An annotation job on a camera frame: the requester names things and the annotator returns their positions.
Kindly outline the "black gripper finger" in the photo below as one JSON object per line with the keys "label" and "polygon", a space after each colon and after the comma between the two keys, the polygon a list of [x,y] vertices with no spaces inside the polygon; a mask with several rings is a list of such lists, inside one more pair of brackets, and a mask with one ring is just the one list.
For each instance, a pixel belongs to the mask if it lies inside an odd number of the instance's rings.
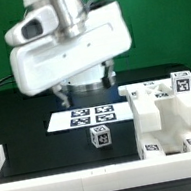
{"label": "black gripper finger", "polygon": [[52,92],[61,99],[61,104],[62,106],[64,106],[65,108],[68,108],[71,106],[71,103],[69,101],[69,98],[67,97],[67,95],[65,95],[64,92],[62,92],[62,87],[61,85],[54,85],[52,87]]}
{"label": "black gripper finger", "polygon": [[110,88],[112,87],[112,85],[115,84],[115,80],[114,80],[114,77],[113,77],[113,68],[114,68],[114,65],[113,65],[113,60],[107,60],[107,61],[104,61],[101,66],[104,67],[104,75],[102,77],[102,83],[103,83],[103,86],[104,88]]}

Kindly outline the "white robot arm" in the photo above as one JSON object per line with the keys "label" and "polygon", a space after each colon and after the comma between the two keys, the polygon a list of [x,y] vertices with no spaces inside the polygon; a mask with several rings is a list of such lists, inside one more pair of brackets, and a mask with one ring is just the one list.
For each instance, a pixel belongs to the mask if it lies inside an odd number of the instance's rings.
{"label": "white robot arm", "polygon": [[19,90],[52,89],[65,107],[65,90],[111,87],[113,58],[131,47],[119,4],[113,0],[23,0],[27,13],[5,40]]}

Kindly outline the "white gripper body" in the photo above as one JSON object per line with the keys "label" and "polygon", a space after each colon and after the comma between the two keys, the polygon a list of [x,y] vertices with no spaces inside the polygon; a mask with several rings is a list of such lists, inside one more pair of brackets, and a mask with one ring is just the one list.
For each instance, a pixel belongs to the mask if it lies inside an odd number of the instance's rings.
{"label": "white gripper body", "polygon": [[60,18],[50,5],[31,11],[10,29],[12,72],[23,94],[36,95],[87,71],[131,47],[131,36],[116,2],[89,12],[84,32],[73,38],[54,33]]}

